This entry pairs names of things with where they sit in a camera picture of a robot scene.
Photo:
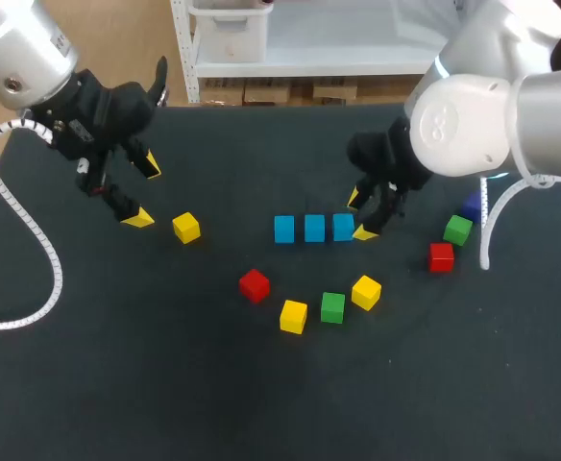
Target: cable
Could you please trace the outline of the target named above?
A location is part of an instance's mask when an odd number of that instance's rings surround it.
[[[44,127],[43,125],[39,125],[38,123],[34,122],[33,120],[21,120],[21,119],[14,119],[10,122],[6,122],[0,125],[0,137],[5,133],[9,133],[11,130],[14,129],[27,129],[35,132],[41,139],[45,142],[50,144],[52,142],[52,131]],[[29,215],[29,213],[22,207],[22,205],[15,199],[12,195],[10,190],[3,184],[3,181],[0,177],[0,194],[8,203],[9,206],[12,207],[13,211],[22,219],[24,224],[31,230],[31,232],[35,235],[43,250],[48,255],[48,259],[50,259],[50,264],[52,265],[52,272],[54,274],[54,287],[52,289],[52,293],[50,294],[50,298],[46,303],[38,310],[36,313],[25,317],[20,320],[13,320],[9,322],[0,322],[0,330],[7,330],[7,329],[17,329],[26,327],[27,325],[33,324],[37,320],[44,317],[50,310],[54,307],[54,305],[59,300],[59,296],[61,295],[62,290],[62,269],[61,269],[61,262],[59,261],[59,257],[57,252],[55,252],[52,243],[46,237],[46,234],[39,228],[37,223],[34,219]]]
[[[504,193],[500,196],[494,207],[492,208],[492,212],[490,216],[487,218],[487,223],[481,232],[481,246],[479,249],[479,264],[481,265],[481,269],[487,271],[490,269],[490,241],[492,239],[492,232],[494,231],[494,226],[496,225],[497,220],[499,219],[502,210],[506,207],[506,205],[511,201],[513,197],[518,195],[524,189],[529,188],[532,186],[533,183],[539,184],[547,184],[549,187],[552,187],[557,182],[561,182],[560,176],[546,176],[546,175],[534,175],[532,176],[532,181],[528,182],[526,179],[521,179],[509,187]],[[483,201],[481,202],[481,214],[483,214]]]

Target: floor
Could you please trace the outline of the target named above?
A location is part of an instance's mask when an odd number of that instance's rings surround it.
[[[48,12],[80,51],[79,68],[106,86],[150,85],[157,60],[169,60],[170,105],[186,104],[183,72],[168,0],[44,0]],[[0,106],[0,123],[13,113]]]

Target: red cube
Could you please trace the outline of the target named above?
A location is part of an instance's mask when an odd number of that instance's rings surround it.
[[[453,270],[453,245],[451,243],[430,244],[430,272]]]
[[[259,303],[270,294],[270,280],[257,269],[240,279],[240,293],[253,303]]]

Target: green cube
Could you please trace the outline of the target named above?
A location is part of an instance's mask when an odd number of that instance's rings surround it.
[[[473,221],[453,215],[445,228],[443,240],[458,246],[463,246],[471,233]]]
[[[321,321],[329,324],[342,324],[345,313],[345,295],[324,293],[321,300]]]

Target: dark blue cube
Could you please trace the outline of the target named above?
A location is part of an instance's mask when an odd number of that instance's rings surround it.
[[[477,191],[464,202],[460,216],[475,224],[481,224],[481,192]]]
[[[274,241],[276,243],[295,243],[295,218],[293,216],[274,217]]]

